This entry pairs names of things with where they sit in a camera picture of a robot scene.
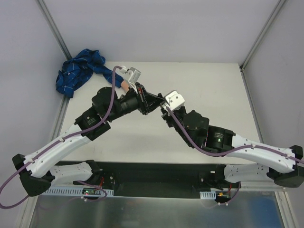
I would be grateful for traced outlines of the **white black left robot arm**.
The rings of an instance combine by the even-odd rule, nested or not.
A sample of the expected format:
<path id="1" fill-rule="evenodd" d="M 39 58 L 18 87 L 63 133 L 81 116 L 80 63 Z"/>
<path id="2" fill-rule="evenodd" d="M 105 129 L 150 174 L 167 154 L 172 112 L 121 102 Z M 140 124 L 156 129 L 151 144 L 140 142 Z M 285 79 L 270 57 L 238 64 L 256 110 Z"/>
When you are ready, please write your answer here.
<path id="1" fill-rule="evenodd" d="M 17 154 L 12 158 L 16 169 L 27 165 L 19 173 L 26 193 L 34 197 L 44 193 L 53 185 L 76 181 L 97 184 L 101 174 L 100 167 L 95 161 L 87 160 L 63 166 L 58 166 L 57 163 L 77 148 L 110 130 L 111 121 L 135 110 L 147 115 L 164 101 L 161 94 L 151 94 L 139 83 L 121 97 L 118 97 L 111 87 L 101 88 L 92 98 L 92 106 L 83 112 L 63 134 L 32 154 L 26 156 Z"/>

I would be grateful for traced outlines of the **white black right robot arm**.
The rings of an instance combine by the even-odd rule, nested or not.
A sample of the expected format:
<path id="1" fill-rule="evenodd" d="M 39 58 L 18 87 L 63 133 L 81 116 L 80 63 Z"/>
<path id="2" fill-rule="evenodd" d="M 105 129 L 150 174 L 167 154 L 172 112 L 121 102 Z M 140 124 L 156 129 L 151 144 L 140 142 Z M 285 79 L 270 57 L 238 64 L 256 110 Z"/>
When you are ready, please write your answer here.
<path id="1" fill-rule="evenodd" d="M 209 125 L 208 118 L 185 107 L 172 111 L 161 107 L 162 117 L 185 143 L 200 153 L 212 157 L 233 157 L 250 161 L 245 165 L 224 165 L 214 175 L 214 183 L 225 187 L 241 181 L 273 181 L 274 184 L 298 188 L 304 182 L 303 149 L 274 147 L 252 141 L 231 130 Z"/>

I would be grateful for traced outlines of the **mannequin hand with nails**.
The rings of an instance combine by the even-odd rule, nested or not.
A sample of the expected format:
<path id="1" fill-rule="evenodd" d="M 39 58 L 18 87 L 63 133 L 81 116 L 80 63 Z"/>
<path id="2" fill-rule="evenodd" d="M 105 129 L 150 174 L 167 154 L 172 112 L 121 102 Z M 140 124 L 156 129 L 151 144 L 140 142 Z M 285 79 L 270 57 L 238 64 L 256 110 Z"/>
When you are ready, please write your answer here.
<path id="1" fill-rule="evenodd" d="M 128 82 L 124 80 L 124 81 L 121 83 L 121 88 L 122 88 L 125 92 L 128 92 L 128 91 L 129 91 L 129 84 L 128 84 Z"/>

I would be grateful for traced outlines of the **blue striped cloth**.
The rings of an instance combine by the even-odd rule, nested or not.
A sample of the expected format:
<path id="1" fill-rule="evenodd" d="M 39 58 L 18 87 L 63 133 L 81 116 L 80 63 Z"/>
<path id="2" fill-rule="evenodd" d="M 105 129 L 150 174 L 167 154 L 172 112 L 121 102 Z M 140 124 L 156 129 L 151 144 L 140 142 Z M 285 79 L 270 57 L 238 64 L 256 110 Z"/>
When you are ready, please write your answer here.
<path id="1" fill-rule="evenodd" d="M 56 90 L 68 98 L 83 86 L 93 74 L 102 74 L 112 83 L 112 70 L 105 66 L 105 58 L 98 50 L 84 49 L 74 58 L 63 63 L 56 79 Z"/>

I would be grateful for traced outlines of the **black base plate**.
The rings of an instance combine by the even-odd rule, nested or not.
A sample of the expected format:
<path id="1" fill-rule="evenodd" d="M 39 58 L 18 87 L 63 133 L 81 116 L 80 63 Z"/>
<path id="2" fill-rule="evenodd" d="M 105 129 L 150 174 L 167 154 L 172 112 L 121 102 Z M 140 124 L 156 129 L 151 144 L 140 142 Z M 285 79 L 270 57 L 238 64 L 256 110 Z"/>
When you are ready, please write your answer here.
<path id="1" fill-rule="evenodd" d="M 116 197 L 198 199 L 211 189 L 236 189 L 224 178 L 223 164 L 98 162 L 88 160 L 93 176 L 87 183 L 102 184 Z"/>

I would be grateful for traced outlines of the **left aluminium frame post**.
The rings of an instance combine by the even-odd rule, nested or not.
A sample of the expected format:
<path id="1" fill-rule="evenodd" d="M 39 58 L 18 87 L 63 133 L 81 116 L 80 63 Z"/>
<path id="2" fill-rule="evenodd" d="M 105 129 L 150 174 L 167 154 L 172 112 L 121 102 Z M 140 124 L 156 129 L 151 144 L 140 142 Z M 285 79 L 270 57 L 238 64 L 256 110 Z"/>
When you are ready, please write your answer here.
<path id="1" fill-rule="evenodd" d="M 70 54 L 70 51 L 68 50 L 67 45 L 66 45 L 66 43 L 65 43 L 65 41 L 64 41 L 64 39 L 63 39 L 59 29 L 58 29 L 58 27 L 57 27 L 52 15 L 51 15 L 49 9 L 48 9 L 45 1 L 44 0 L 36 0 L 36 3 L 38 5 L 40 11 L 42 12 L 50 30 L 51 30 L 51 32 L 52 32 L 53 36 L 55 37 L 61 51 L 63 52 L 63 54 L 65 56 L 65 58 L 67 60 L 71 59 L 72 56 Z"/>

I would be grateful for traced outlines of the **aluminium frame post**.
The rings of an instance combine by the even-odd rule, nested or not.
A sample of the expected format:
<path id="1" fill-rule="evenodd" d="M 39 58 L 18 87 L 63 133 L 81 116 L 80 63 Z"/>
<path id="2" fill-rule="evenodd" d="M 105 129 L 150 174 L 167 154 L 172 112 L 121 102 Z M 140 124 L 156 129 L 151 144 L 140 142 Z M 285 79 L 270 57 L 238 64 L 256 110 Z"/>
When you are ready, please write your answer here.
<path id="1" fill-rule="evenodd" d="M 244 61 L 239 65 L 240 72 L 244 72 L 245 68 L 249 64 L 251 58 L 257 52 L 259 46 L 262 44 L 263 40 L 266 38 L 268 32 L 270 31 L 271 27 L 274 25 L 277 17 L 282 12 L 283 8 L 285 7 L 288 0 L 278 0 L 275 7 L 271 11 L 269 17 L 267 18 L 266 22 L 264 23 L 261 31 L 259 32 L 257 38 L 255 39 L 252 47 L 250 48 L 248 54 L 246 55 Z"/>
<path id="2" fill-rule="evenodd" d="M 57 27 L 52 15 L 51 15 L 49 9 L 48 9 L 45 1 L 44 0 L 36 0 L 36 3 L 38 5 L 40 11 L 42 12 L 50 30 L 51 30 L 51 32 L 52 32 L 53 36 L 55 37 L 61 51 L 63 52 L 63 54 L 65 56 L 65 58 L 67 60 L 71 59 L 72 56 L 70 54 L 70 51 L 68 50 L 67 45 L 66 45 L 66 43 L 65 43 L 65 41 L 64 41 L 64 39 L 63 39 L 59 29 L 58 29 L 58 27 Z"/>

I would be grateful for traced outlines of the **right aluminium frame post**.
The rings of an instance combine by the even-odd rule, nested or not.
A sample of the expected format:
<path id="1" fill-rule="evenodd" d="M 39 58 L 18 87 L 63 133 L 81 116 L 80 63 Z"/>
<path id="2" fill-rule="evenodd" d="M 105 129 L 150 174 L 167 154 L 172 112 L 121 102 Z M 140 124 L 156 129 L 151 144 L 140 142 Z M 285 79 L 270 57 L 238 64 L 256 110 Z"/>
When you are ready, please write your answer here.
<path id="1" fill-rule="evenodd" d="M 252 47 L 250 48 L 248 54 L 246 55 L 244 61 L 239 65 L 240 72 L 244 72 L 245 68 L 249 64 L 251 58 L 257 52 L 259 46 L 262 44 L 263 40 L 266 38 L 268 32 L 270 31 L 271 27 L 274 25 L 277 17 L 282 12 L 283 8 L 285 7 L 288 0 L 278 0 L 275 7 L 271 11 L 269 17 L 267 18 L 266 22 L 264 23 L 261 31 L 259 32 L 257 38 L 255 39 Z"/>

